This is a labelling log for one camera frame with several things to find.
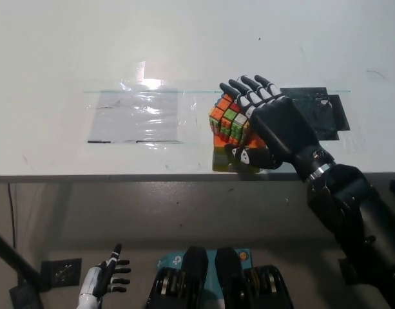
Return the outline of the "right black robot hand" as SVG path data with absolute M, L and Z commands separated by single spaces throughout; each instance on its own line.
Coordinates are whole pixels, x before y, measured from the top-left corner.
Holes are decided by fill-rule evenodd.
M 234 160 L 259 169 L 277 169 L 291 164 L 302 181 L 314 179 L 335 165 L 334 158 L 321 145 L 312 127 L 291 98 L 262 76 L 230 79 L 220 89 L 237 103 L 250 129 L 265 147 L 225 145 Z

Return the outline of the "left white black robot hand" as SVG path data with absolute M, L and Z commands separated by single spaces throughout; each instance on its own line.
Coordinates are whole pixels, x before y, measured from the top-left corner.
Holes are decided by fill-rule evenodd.
M 120 260 L 122 245 L 117 244 L 111 256 L 94 267 L 91 267 L 84 278 L 80 295 L 92 295 L 100 299 L 107 293 L 125 292 L 126 285 L 130 280 L 123 277 L 116 277 L 116 274 L 128 274 L 131 268 L 128 266 L 129 260 Z

